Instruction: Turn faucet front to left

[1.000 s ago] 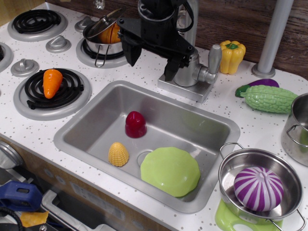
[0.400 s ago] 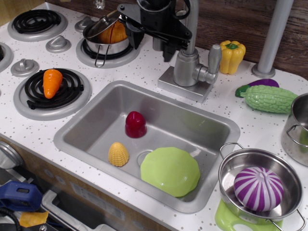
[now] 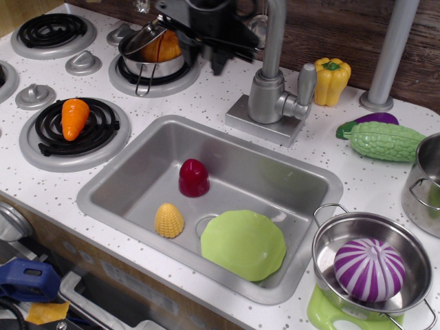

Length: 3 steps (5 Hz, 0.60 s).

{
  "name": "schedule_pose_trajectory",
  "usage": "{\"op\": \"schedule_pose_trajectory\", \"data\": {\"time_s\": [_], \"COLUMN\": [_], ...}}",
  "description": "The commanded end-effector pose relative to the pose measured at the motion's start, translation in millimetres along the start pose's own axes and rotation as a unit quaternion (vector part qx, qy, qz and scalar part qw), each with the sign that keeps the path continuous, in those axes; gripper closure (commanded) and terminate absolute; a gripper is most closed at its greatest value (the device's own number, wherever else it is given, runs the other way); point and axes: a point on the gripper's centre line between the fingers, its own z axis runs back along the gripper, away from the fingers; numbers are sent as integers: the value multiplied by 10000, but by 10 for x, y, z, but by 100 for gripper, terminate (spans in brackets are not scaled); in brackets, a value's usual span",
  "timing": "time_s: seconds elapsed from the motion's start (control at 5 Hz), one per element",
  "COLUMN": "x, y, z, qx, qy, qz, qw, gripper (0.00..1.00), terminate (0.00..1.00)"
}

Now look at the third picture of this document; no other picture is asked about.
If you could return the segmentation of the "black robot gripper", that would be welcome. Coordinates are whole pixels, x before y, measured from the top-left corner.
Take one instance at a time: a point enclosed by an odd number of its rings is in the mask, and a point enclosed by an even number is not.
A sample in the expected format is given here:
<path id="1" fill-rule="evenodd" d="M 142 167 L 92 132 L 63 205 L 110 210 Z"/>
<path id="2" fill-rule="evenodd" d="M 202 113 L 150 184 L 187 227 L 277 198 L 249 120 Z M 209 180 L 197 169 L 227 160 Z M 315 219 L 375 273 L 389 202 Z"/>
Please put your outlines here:
<path id="1" fill-rule="evenodd" d="M 155 8 L 160 24 L 177 33 L 187 65 L 193 66 L 206 48 L 215 76 L 234 57 L 254 60 L 259 38 L 246 22 L 256 14 L 257 1 L 248 1 L 246 9 L 238 1 L 158 1 Z"/>

